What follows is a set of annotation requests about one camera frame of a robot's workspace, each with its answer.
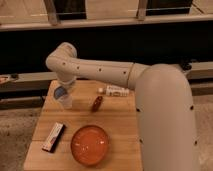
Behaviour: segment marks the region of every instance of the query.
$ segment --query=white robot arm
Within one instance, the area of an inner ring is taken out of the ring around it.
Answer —
[[[191,89],[183,73],[165,64],[77,59],[75,48],[62,43],[46,64],[68,88],[75,76],[135,90],[145,171],[199,171]]]

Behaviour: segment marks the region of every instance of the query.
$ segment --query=small bottle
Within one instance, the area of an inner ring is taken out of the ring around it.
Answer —
[[[60,102],[64,109],[72,108],[72,97],[64,87],[59,86],[55,89],[54,98]]]
[[[129,89],[115,85],[107,85],[106,89],[100,87],[98,93],[106,94],[107,96],[126,97],[129,95]]]

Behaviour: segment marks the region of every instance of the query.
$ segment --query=speckled floor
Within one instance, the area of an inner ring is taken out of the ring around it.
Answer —
[[[195,96],[201,171],[213,169],[213,95]],[[42,101],[0,102],[0,171],[22,171]]]
[[[0,101],[0,171],[22,171],[43,102],[39,98]]]

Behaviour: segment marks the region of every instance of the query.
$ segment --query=table top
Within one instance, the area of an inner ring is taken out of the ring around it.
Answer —
[[[72,91],[72,109],[63,109],[53,98],[57,81],[52,81],[39,117],[32,142],[24,163],[24,171],[141,171],[141,149],[135,111],[134,93],[127,97],[103,95],[103,102],[97,112],[91,106],[99,87],[106,84],[77,80]],[[43,151],[42,145],[55,122],[66,125],[54,153]],[[85,125],[102,127],[110,139],[109,151],[104,160],[94,166],[85,167],[73,158],[70,142],[74,133]]]

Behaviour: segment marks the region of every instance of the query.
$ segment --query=orange bowl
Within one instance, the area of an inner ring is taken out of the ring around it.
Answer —
[[[102,128],[95,125],[80,128],[71,141],[73,157],[86,166],[100,163],[107,154],[108,146],[108,135]]]

